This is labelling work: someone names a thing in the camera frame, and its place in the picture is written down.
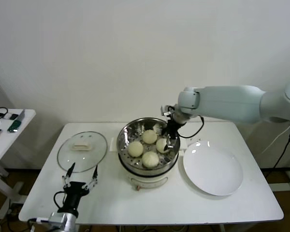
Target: wooden floor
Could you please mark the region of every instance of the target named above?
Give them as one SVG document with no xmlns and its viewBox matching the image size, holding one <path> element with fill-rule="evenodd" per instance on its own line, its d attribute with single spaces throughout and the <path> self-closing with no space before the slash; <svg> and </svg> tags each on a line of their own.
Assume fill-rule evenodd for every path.
<svg viewBox="0 0 290 232">
<path fill-rule="evenodd" d="M 38 176 L 38 172 L 10 172 L 8 178 L 5 181 L 10 185 L 14 186 L 17 181 L 23 181 L 25 184 L 21 190 L 21 194 L 28 195 L 31 187 L 34 184 L 35 179 Z M 272 173 L 269 178 L 269 183 L 278 183 L 278 182 L 288 182 L 288 177 L 284 173 Z M 258 223 L 248 230 L 248 232 L 290 232 L 290 191 L 289 192 L 277 192 L 275 196 L 284 211 L 285 217 L 283 220 L 274 221 L 274 222 L 263 222 Z M 0 193 L 0 208 L 4 203 L 6 197 Z M 20 210 L 20 206 L 13 207 L 12 214 L 10 215 L 9 225 L 12 229 L 12 232 L 20 232 L 27 228 L 26 223 L 18 221 L 17 213 Z M 7 226 L 7 219 L 0 221 L 2 232 L 9 232 Z M 226 225 L 226 230 L 228 231 L 232 225 Z M 82 226 L 80 232 L 117 232 L 119 227 L 115 226 Z M 219 227 L 217 225 L 205 225 L 205 226 L 155 226 L 155 227 L 144 227 L 144 226 L 126 226 L 120 228 L 121 232 L 218 232 Z M 43 226 L 36 226 L 36 232 L 44 232 L 47 229 Z"/>
</svg>

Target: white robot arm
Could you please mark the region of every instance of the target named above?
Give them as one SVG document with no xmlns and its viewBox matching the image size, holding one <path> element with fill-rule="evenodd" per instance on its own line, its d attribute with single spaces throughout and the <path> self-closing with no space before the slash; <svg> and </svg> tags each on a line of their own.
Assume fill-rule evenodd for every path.
<svg viewBox="0 0 290 232">
<path fill-rule="evenodd" d="M 290 121 L 290 83 L 284 92 L 264 92 L 253 86 L 187 87 L 173 108 L 172 119 L 178 124 L 198 115 L 242 123 Z"/>
</svg>

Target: steamed bun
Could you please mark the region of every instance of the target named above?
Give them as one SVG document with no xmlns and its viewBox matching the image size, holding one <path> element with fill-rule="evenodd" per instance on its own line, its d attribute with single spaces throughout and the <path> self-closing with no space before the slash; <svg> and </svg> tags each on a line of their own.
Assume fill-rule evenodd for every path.
<svg viewBox="0 0 290 232">
<path fill-rule="evenodd" d="M 143 165 L 147 168 L 154 168 L 159 164 L 159 157 L 156 152 L 148 151 L 142 157 Z"/>
<path fill-rule="evenodd" d="M 145 130 L 142 134 L 142 140 L 146 144 L 153 144 L 157 140 L 157 134 L 153 130 Z"/>
<path fill-rule="evenodd" d="M 165 146 L 166 146 L 166 139 L 159 139 L 156 142 L 156 149 L 162 154 L 167 153 L 169 151 L 169 150 L 164 150 Z"/>
<path fill-rule="evenodd" d="M 128 146 L 128 153 L 132 157 L 139 157 L 143 153 L 143 145 L 140 142 L 132 142 Z"/>
</svg>

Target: knife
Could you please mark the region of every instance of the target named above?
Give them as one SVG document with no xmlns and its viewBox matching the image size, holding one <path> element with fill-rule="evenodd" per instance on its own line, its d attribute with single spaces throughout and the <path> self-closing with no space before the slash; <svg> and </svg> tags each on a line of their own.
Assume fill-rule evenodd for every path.
<svg viewBox="0 0 290 232">
<path fill-rule="evenodd" d="M 22 120 L 25 117 L 25 110 L 23 110 L 20 115 L 14 120 L 14 122 L 11 124 L 11 126 L 8 128 L 9 133 L 18 132 L 18 128 L 21 125 Z"/>
</svg>

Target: stainless steel steamer basket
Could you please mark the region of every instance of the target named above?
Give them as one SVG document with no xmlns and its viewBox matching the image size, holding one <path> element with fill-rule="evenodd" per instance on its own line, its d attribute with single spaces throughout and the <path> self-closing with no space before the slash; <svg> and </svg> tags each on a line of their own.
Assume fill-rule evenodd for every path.
<svg viewBox="0 0 290 232">
<path fill-rule="evenodd" d="M 166 122 L 153 117 L 145 117 L 134 120 L 127 124 L 119 133 L 117 138 L 117 150 L 121 164 L 131 173 L 141 177 L 155 177 L 169 171 L 176 163 L 180 140 L 177 139 L 175 146 L 169 152 L 161 154 L 156 150 L 156 143 L 152 145 L 145 144 L 142 141 L 142 134 L 145 130 L 154 130 L 158 139 L 162 138 L 161 131 L 166 127 Z M 159 156 L 157 167 L 149 169 L 142 164 L 142 156 L 134 158 L 128 154 L 128 145 L 131 142 L 140 141 L 144 147 L 144 153 L 154 151 Z"/>
</svg>

